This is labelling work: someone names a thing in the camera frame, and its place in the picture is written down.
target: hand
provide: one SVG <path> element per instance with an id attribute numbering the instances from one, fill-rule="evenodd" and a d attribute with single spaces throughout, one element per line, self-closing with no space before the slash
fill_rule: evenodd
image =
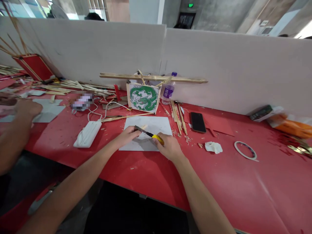
<path id="1" fill-rule="evenodd" d="M 136 130 L 134 126 L 129 126 L 113 141 L 114 141 L 114 144 L 119 149 L 120 147 L 128 144 L 134 138 L 137 138 L 140 134 L 141 132 Z"/>
<path id="2" fill-rule="evenodd" d="M 33 102 L 32 99 L 23 99 L 17 102 L 15 105 L 15 111 L 17 115 L 29 116 L 32 119 L 39 115 L 43 107 L 37 102 Z"/>
<path id="3" fill-rule="evenodd" d="M 14 106 L 17 102 L 16 98 L 13 98 L 14 94 L 0 93 L 0 105 Z"/>
<path id="4" fill-rule="evenodd" d="M 173 163 L 185 157 L 177 139 L 171 135 L 166 135 L 163 133 L 158 133 L 157 135 L 160 136 L 160 138 L 165 143 L 164 146 L 162 146 L 157 139 L 153 138 L 153 141 L 163 156 L 171 160 Z"/>

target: black smartphone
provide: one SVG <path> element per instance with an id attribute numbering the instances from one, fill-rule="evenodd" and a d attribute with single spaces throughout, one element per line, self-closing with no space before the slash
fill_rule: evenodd
<path id="1" fill-rule="evenodd" d="M 205 122 L 202 114 L 191 112 L 191 122 L 194 131 L 202 133 L 206 132 Z"/>

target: yellow knife handle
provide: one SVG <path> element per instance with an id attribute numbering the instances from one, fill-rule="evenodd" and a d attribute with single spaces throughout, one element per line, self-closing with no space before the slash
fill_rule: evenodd
<path id="1" fill-rule="evenodd" d="M 164 145 L 164 144 L 165 144 L 164 141 L 163 141 L 159 136 L 157 136 L 157 135 L 153 135 L 152 138 L 157 139 L 157 140 L 161 143 L 161 145 Z"/>

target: knife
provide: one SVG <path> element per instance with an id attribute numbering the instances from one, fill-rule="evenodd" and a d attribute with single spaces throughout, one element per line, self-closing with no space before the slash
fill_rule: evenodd
<path id="1" fill-rule="evenodd" d="M 159 136 L 154 135 L 154 134 L 152 134 L 152 133 L 149 133 L 149 132 L 143 130 L 142 128 L 140 128 L 140 127 L 138 127 L 138 126 L 136 126 L 136 125 L 135 125 L 134 127 L 135 127 L 135 129 L 137 129 L 137 130 L 139 130 L 139 131 L 141 131 L 141 132 L 144 132 L 146 135 L 150 136 L 151 138 L 157 139 L 157 140 L 161 143 L 161 145 L 164 145 L 164 144 L 165 144 L 164 141 L 163 141 Z"/>

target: forearm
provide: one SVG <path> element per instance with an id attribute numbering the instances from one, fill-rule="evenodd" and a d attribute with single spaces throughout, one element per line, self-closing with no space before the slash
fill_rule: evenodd
<path id="1" fill-rule="evenodd" d="M 0 136 L 0 175 L 6 174 L 16 163 L 26 146 L 33 118 L 16 115 L 8 128 Z"/>
<path id="2" fill-rule="evenodd" d="M 183 156 L 174 162 L 182 179 L 195 222 L 204 233 L 233 233 L 229 220 L 197 176 L 188 159 Z"/>
<path id="3" fill-rule="evenodd" d="M 19 233 L 55 233 L 68 213 L 82 199 L 117 150 L 110 142 L 71 173 L 43 202 Z"/>

